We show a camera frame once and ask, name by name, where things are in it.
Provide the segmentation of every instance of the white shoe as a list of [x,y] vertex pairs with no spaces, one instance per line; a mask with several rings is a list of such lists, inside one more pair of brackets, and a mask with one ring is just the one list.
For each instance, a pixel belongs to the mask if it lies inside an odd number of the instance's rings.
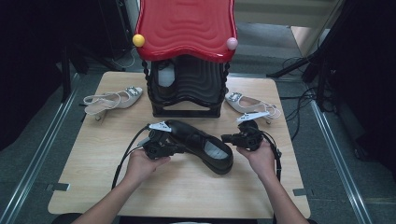
[[281,115],[276,105],[270,105],[263,101],[244,96],[239,92],[228,92],[225,95],[225,100],[233,109],[242,114],[268,112],[269,114],[267,116],[263,116],[265,119],[277,119]]
[[142,95],[142,88],[128,87],[125,91],[107,92],[103,95],[92,95],[84,98],[85,113],[96,115],[104,110],[127,108]]

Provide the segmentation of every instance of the black leather shoe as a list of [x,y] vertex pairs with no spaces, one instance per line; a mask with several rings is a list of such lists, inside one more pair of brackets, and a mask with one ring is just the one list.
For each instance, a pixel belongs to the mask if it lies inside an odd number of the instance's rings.
[[172,132],[169,140],[184,145],[186,152],[199,157],[218,175],[225,175],[233,167],[233,151],[217,137],[204,133],[190,124],[169,119],[165,122]]

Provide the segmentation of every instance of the red plastic surface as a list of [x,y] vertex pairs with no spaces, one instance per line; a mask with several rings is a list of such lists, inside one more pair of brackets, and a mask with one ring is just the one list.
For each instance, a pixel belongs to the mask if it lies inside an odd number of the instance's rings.
[[145,37],[143,47],[136,49],[147,61],[190,54],[229,62],[235,50],[226,42],[236,38],[233,0],[141,0],[135,33]]

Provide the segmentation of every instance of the gray floor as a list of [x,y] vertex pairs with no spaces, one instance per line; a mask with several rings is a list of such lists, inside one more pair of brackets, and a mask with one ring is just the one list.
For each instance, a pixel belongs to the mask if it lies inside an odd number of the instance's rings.
[[[238,23],[239,47],[231,63],[230,76],[265,77],[274,73],[284,65],[292,63],[300,57],[290,28],[262,24]],[[140,60],[136,53],[135,64],[126,68],[127,71],[141,71]],[[118,63],[130,64],[132,58],[127,55]],[[37,170],[31,175],[33,185],[18,188],[23,190],[21,207],[15,206],[15,217],[9,223],[51,223],[56,217],[48,212],[47,207],[52,192],[46,190],[48,184],[57,183],[64,168],[68,154],[74,144],[81,119],[84,116],[80,106],[82,98],[95,92],[102,74],[107,71],[101,64],[90,61],[88,75],[77,74],[73,87],[76,90],[74,100],[70,102],[67,113],[61,118],[59,131],[49,138],[46,136],[48,127],[60,107],[62,88],[57,90],[35,115],[20,138],[11,146],[0,152],[0,211],[6,211],[13,194],[21,195],[15,189],[21,183],[35,153],[40,148],[47,148],[43,153],[43,163],[32,164]],[[276,79],[281,97],[300,96],[306,85],[300,79],[301,71]],[[285,116],[297,107],[297,100],[282,100]],[[300,110],[300,131],[293,140],[297,162],[302,174],[304,187],[311,209],[311,218],[318,223],[392,223],[396,219],[396,185],[390,172],[377,162],[364,162],[356,159],[353,146],[347,133],[334,113],[320,113],[331,127],[331,134],[336,148],[345,162],[347,175],[350,174],[356,184],[357,195],[361,196],[370,216],[369,220],[361,221],[357,216],[356,207],[351,203],[350,190],[334,162],[332,147],[328,137],[323,134],[319,125],[315,106],[308,104]],[[290,135],[297,129],[297,119],[288,122]],[[41,144],[43,139],[50,139],[46,147]],[[271,223],[271,220],[259,220],[260,223]]]

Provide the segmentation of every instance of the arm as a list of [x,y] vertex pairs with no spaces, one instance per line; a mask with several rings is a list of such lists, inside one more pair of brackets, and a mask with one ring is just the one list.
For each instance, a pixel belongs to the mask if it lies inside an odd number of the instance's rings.
[[157,167],[170,161],[170,157],[150,160],[143,150],[131,153],[125,177],[105,198],[90,208],[73,223],[111,223],[132,193]]
[[274,209],[277,222],[308,223],[277,180],[274,169],[275,157],[270,144],[262,141],[256,151],[248,151],[241,147],[237,147],[236,150],[248,159],[251,168],[264,185]]

